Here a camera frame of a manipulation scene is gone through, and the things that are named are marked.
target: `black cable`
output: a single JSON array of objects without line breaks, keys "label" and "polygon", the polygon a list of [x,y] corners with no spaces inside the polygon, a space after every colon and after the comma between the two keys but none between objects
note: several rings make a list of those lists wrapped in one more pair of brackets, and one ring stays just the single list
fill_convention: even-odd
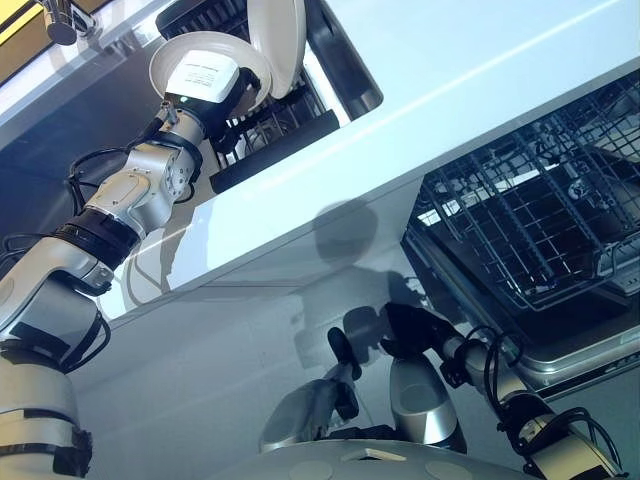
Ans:
[{"label": "black cable", "polygon": [[493,334],[494,338],[498,336],[498,332],[496,331],[495,328],[490,327],[489,325],[480,325],[472,328],[471,331],[467,333],[467,336],[464,337],[464,341],[468,342],[469,340],[471,340],[471,337],[473,336],[473,334],[479,332],[480,330],[488,330]]},{"label": "black cable", "polygon": [[188,196],[187,198],[184,198],[184,199],[182,199],[182,200],[176,200],[176,201],[175,201],[175,202],[173,202],[173,203],[174,203],[175,205],[179,205],[179,204],[181,204],[181,203],[187,203],[189,200],[191,200],[191,199],[193,198],[193,196],[195,195],[195,193],[196,193],[196,189],[195,189],[195,187],[193,186],[193,183],[190,183],[190,184],[189,184],[189,189],[190,189],[191,191],[189,192],[189,196]]},{"label": "black cable", "polygon": [[562,428],[568,428],[572,423],[585,422],[588,426],[593,427],[603,438],[609,449],[611,459],[613,462],[622,469],[622,462],[615,443],[611,439],[611,436],[607,433],[605,428],[600,425],[594,418],[591,417],[589,412],[583,407],[570,408],[564,412],[553,417],[547,425],[535,436],[529,445],[523,449],[519,449],[517,452],[520,455],[529,455],[539,448],[545,446],[549,437]]},{"label": "black cable", "polygon": [[84,204],[86,203],[86,200],[84,198],[84,195],[82,194],[82,190],[80,189],[80,186],[85,185],[85,186],[98,188],[98,186],[93,183],[81,182],[80,175],[82,175],[82,172],[79,171],[78,169],[83,164],[87,163],[89,160],[93,160],[94,158],[98,158],[103,155],[108,155],[111,153],[129,153],[129,151],[130,151],[129,145],[124,148],[123,147],[102,148],[100,150],[95,150],[93,152],[89,152],[83,155],[82,157],[74,161],[69,166],[69,176],[67,177],[67,184],[69,185],[71,197],[73,198],[74,215],[78,215],[80,213],[80,210],[82,210],[82,207],[84,207]]},{"label": "black cable", "polygon": [[68,367],[64,371],[65,374],[68,374],[68,373],[71,373],[71,372],[74,372],[74,371],[78,370],[80,367],[83,367],[84,365],[89,363],[91,360],[96,358],[98,356],[98,354],[102,350],[104,350],[106,348],[106,346],[109,344],[109,342],[111,341],[111,327],[109,326],[109,323],[104,319],[104,317],[102,316],[102,313],[100,313],[100,311],[98,311],[98,313],[96,314],[96,319],[100,322],[100,325],[102,326],[102,329],[104,330],[104,340],[89,355],[84,357],[79,362],[77,362],[77,363],[71,365],[70,367]]},{"label": "black cable", "polygon": [[11,252],[0,253],[0,268],[4,266],[7,260],[10,260],[19,255],[24,255],[25,253],[27,253],[28,250],[29,250],[28,248],[21,248],[19,250],[13,250]]},{"label": "black cable", "polygon": [[46,237],[46,235],[43,233],[10,233],[9,235],[5,235],[4,238],[2,239],[2,248],[6,252],[10,252],[13,250],[21,250],[21,249],[16,249],[12,247],[11,242],[13,240],[22,240],[22,239],[32,240],[32,239],[40,239],[43,237]]},{"label": "black cable", "polygon": [[[484,371],[483,371],[483,381],[484,381],[483,383],[484,383],[484,389],[487,395],[487,399],[489,400],[491,407],[499,417],[503,411],[503,407],[500,404],[500,399],[498,398],[500,347],[503,345],[504,341],[507,338],[511,339],[518,347],[518,354],[516,355],[516,358],[513,361],[509,362],[507,365],[509,367],[513,367],[520,361],[520,359],[522,358],[522,355],[524,354],[524,345],[522,343],[522,340],[520,339],[520,337],[516,336],[513,332],[507,331],[498,335],[491,343],[491,346],[489,347],[489,350],[487,352],[487,357],[485,359]],[[492,363],[493,363],[493,377],[490,382],[489,376],[491,372]]]}]

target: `open dishwasher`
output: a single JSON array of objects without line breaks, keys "label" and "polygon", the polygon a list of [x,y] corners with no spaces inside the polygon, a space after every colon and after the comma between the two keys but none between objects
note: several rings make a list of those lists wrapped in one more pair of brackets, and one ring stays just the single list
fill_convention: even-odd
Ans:
[{"label": "open dishwasher", "polygon": [[418,276],[515,332],[545,396],[640,364],[639,125],[636,71],[427,174],[416,200]]}]

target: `label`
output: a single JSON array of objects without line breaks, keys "label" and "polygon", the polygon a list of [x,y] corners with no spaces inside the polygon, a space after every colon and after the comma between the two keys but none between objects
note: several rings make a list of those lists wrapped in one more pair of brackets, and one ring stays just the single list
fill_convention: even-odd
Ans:
[{"label": "label", "polygon": [[221,103],[238,79],[238,64],[226,55],[191,50],[182,57],[167,82],[167,92]]}]

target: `dishwasher rack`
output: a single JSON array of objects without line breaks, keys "label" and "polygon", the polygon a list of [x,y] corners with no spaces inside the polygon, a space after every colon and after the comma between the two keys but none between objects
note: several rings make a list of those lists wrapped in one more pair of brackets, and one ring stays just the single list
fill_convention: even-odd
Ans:
[{"label": "dishwasher rack", "polygon": [[517,309],[604,282],[637,292],[638,73],[427,174],[413,215],[436,237],[448,232],[468,252],[460,261]]},{"label": "dishwasher rack", "polygon": [[[246,0],[182,0],[172,4],[156,20],[165,39],[196,31],[217,31],[249,39]],[[270,96],[241,118],[227,121],[224,145],[214,145],[221,170],[248,157],[280,138],[319,118],[325,107],[304,71],[283,99]]]}]

